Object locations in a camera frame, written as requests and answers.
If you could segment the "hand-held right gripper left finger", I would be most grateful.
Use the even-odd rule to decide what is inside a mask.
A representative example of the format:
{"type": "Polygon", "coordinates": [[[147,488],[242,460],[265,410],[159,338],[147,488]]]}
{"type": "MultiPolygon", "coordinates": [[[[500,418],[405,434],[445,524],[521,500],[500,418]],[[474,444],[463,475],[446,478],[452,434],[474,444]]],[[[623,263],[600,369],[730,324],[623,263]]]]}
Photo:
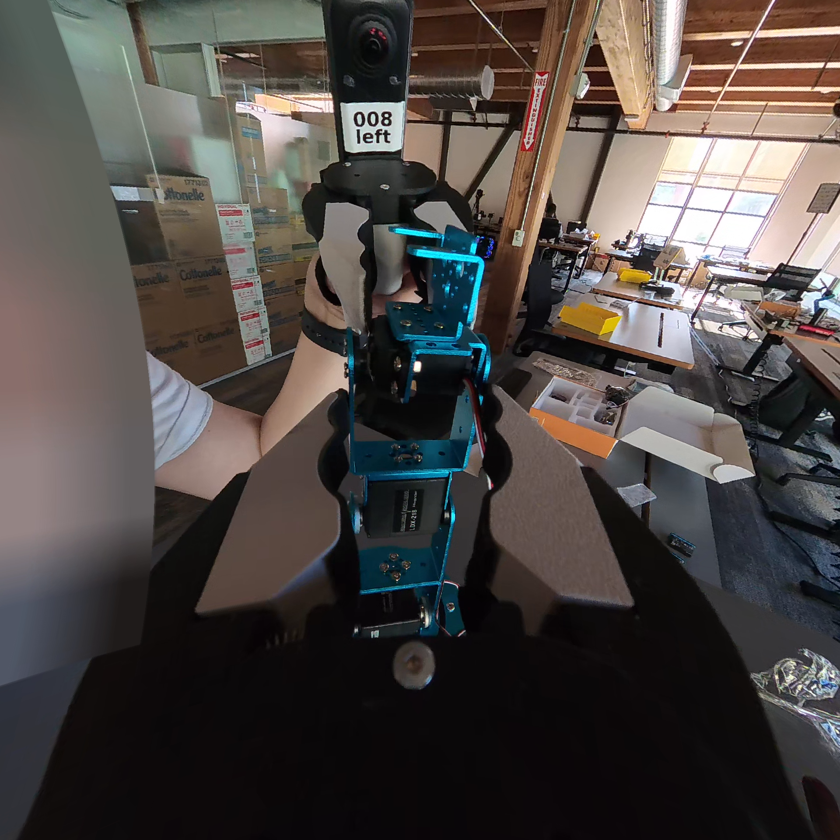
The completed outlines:
{"type": "Polygon", "coordinates": [[[340,488],[350,471],[347,392],[324,398],[248,473],[196,604],[200,616],[268,609],[304,627],[313,609],[337,606],[350,621],[361,590],[360,557],[340,488]]]}

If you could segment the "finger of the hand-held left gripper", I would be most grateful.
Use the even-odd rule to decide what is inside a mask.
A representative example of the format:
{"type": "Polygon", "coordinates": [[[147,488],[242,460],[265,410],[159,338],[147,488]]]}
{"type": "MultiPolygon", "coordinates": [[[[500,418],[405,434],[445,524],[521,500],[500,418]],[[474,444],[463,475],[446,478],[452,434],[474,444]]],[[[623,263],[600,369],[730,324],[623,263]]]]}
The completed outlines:
{"type": "Polygon", "coordinates": [[[420,227],[444,235],[448,227],[473,233],[473,217],[469,202],[462,196],[449,196],[425,201],[415,206],[415,219],[420,227]]]}
{"type": "Polygon", "coordinates": [[[369,332],[378,279],[370,210],[351,203],[326,203],[319,252],[347,326],[354,332],[369,332]]]}

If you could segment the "blue toy robot arm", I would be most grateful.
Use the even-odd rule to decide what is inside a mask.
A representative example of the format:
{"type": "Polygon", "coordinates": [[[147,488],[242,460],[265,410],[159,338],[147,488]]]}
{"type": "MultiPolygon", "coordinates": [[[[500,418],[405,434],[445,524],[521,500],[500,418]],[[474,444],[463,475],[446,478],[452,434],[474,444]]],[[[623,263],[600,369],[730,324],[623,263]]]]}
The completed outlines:
{"type": "Polygon", "coordinates": [[[390,301],[369,328],[346,332],[350,471],[363,481],[348,503],[353,530],[364,533],[353,633],[457,637],[459,587],[446,572],[452,483],[486,443],[491,354],[473,330],[485,263],[459,227],[390,232],[426,262],[427,301],[390,301]]]}

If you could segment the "person's left hand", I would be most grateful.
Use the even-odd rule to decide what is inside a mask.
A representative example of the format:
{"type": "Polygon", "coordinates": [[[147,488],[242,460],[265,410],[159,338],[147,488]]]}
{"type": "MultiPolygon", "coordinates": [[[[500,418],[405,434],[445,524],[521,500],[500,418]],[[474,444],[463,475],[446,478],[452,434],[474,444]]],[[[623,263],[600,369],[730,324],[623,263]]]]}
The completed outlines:
{"type": "MultiPolygon", "coordinates": [[[[327,300],[320,291],[316,278],[316,267],[319,257],[314,256],[308,267],[303,305],[310,314],[317,320],[335,329],[344,330],[346,323],[343,310],[340,304],[333,304],[327,300]]],[[[385,305],[388,301],[396,302],[418,302],[421,295],[417,290],[417,283],[410,269],[408,255],[402,258],[403,277],[400,289],[391,296],[375,293],[372,298],[372,317],[376,318],[385,314],[385,305]]]]}

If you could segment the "black wristband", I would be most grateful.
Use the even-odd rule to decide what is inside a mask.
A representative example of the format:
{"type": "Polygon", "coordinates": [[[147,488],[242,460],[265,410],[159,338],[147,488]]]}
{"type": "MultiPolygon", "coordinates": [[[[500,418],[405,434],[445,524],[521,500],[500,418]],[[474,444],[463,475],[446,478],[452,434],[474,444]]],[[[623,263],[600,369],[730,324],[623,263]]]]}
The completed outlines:
{"type": "Polygon", "coordinates": [[[307,308],[301,313],[301,333],[326,351],[345,359],[351,355],[353,340],[348,328],[334,328],[312,315],[307,308]]]}

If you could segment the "black office chair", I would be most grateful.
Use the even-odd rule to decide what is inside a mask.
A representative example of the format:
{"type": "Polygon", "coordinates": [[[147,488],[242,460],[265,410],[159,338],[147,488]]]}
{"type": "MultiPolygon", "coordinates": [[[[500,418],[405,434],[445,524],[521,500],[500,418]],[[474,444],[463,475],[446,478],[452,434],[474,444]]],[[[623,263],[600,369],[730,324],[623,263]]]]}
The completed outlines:
{"type": "Polygon", "coordinates": [[[512,352],[516,356],[524,356],[526,351],[535,343],[542,341],[547,334],[550,324],[553,302],[552,276],[553,269],[548,261],[543,261],[540,246],[534,249],[531,263],[528,266],[526,287],[523,294],[527,313],[523,326],[512,345],[512,352]]]}

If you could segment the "clear bag of metal parts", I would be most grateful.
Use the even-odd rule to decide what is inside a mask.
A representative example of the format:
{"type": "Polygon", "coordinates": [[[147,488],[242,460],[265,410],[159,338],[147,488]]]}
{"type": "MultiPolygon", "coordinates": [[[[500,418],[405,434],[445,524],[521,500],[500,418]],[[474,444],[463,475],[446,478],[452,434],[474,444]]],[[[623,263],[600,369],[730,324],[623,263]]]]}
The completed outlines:
{"type": "Polygon", "coordinates": [[[549,373],[554,377],[560,378],[566,382],[572,382],[576,385],[588,387],[599,390],[599,377],[597,374],[583,371],[582,369],[571,367],[565,364],[557,364],[548,359],[539,358],[532,362],[532,366],[540,371],[549,373]]]}

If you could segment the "orange white parts box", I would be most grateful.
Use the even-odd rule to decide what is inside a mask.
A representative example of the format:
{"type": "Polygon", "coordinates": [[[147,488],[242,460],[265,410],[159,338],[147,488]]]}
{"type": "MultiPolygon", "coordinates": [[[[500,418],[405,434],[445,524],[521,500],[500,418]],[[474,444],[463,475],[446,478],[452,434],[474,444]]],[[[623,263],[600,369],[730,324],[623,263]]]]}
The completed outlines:
{"type": "Polygon", "coordinates": [[[737,419],[654,386],[634,391],[603,377],[555,376],[529,414],[552,437],[597,457],[621,442],[721,485],[754,476],[737,419]]]}

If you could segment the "person's white shirt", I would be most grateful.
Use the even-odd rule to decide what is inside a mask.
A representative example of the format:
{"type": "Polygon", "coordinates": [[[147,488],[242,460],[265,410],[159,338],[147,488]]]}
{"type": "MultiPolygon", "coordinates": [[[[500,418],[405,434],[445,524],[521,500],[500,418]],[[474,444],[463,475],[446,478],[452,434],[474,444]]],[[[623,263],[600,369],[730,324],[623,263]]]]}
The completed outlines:
{"type": "Polygon", "coordinates": [[[192,447],[213,411],[213,398],[146,352],[154,429],[154,469],[192,447]]]}

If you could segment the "yellow plastic tray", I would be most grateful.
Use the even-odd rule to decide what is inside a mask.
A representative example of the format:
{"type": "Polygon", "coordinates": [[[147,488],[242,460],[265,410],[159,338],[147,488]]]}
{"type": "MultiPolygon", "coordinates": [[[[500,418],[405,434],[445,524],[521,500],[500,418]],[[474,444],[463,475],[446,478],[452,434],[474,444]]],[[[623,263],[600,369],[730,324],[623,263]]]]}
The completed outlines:
{"type": "Polygon", "coordinates": [[[560,311],[559,323],[595,336],[602,336],[612,333],[622,317],[619,311],[580,302],[574,307],[564,306],[560,311]]]}

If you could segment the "large grid window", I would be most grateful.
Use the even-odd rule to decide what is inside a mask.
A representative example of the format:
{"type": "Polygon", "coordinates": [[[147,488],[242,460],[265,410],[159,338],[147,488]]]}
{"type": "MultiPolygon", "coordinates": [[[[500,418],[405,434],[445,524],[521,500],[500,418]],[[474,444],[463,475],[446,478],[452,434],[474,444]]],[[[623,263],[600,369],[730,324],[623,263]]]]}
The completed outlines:
{"type": "Polygon", "coordinates": [[[791,141],[673,139],[637,231],[681,247],[689,261],[725,249],[751,259],[806,149],[791,141]]]}

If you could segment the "crumpled clear plastic wrap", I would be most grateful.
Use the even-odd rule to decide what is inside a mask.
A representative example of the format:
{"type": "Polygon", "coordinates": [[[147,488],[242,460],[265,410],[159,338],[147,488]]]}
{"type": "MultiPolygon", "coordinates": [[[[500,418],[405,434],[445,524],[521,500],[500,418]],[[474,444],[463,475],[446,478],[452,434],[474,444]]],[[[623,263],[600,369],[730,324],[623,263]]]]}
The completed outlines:
{"type": "Polygon", "coordinates": [[[839,670],[829,659],[801,648],[750,677],[762,699],[811,723],[839,750],[839,670]]]}

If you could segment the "black mesh chair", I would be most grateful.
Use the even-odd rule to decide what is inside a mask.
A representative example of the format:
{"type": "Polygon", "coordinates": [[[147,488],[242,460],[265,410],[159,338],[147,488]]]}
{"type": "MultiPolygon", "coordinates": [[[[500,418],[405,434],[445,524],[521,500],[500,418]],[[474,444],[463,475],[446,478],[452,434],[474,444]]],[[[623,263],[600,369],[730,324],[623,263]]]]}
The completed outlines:
{"type": "Polygon", "coordinates": [[[765,289],[784,291],[786,300],[800,302],[820,273],[821,270],[818,268],[780,263],[765,278],[763,286],[765,289]]]}

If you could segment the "wooden post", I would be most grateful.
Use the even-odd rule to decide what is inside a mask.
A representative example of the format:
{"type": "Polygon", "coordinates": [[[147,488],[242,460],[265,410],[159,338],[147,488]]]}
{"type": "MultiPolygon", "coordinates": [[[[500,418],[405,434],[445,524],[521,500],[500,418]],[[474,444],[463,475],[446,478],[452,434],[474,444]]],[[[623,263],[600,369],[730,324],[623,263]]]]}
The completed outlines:
{"type": "Polygon", "coordinates": [[[479,326],[495,354],[506,349],[512,334],[600,6],[596,1],[549,1],[545,9],[534,72],[551,71],[550,89],[534,150],[518,148],[479,326]]]}

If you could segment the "red white wall sign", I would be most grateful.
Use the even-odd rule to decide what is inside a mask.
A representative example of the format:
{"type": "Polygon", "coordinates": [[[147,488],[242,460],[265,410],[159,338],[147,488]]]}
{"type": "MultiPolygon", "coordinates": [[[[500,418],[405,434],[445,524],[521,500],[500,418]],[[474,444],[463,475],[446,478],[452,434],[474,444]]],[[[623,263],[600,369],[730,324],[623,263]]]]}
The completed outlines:
{"type": "Polygon", "coordinates": [[[521,121],[520,151],[529,153],[539,138],[539,126],[543,107],[550,89],[551,71],[536,71],[533,74],[528,106],[521,121]]]}

